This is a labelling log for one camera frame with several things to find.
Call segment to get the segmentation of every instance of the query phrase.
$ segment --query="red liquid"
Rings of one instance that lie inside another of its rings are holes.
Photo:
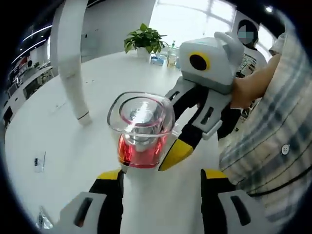
[[[119,162],[129,167],[153,168],[159,163],[160,153],[166,142],[166,136],[160,137],[151,148],[137,152],[134,145],[125,143],[123,136],[119,138],[118,155]]]

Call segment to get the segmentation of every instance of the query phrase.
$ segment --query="shirt button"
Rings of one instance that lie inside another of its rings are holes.
[[[289,153],[289,145],[283,145],[281,153],[282,155],[287,155]]]

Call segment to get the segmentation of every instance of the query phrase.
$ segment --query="yellow ring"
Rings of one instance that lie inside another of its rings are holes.
[[[207,64],[207,67],[203,71],[207,71],[207,70],[210,69],[210,60],[209,60],[208,56],[205,53],[200,52],[200,51],[194,51],[194,52],[190,53],[189,57],[191,57],[192,55],[199,55],[199,56],[201,56],[205,60],[205,62]]]

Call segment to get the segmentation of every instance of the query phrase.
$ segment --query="transparent cup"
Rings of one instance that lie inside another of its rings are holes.
[[[175,114],[166,97],[126,92],[114,101],[107,123],[118,139],[118,160],[122,165],[154,168],[172,133]]]

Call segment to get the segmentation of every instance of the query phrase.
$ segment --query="white pot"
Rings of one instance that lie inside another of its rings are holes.
[[[136,49],[137,57],[140,59],[144,59],[146,61],[150,60],[151,55],[147,52],[144,47],[140,47]]]

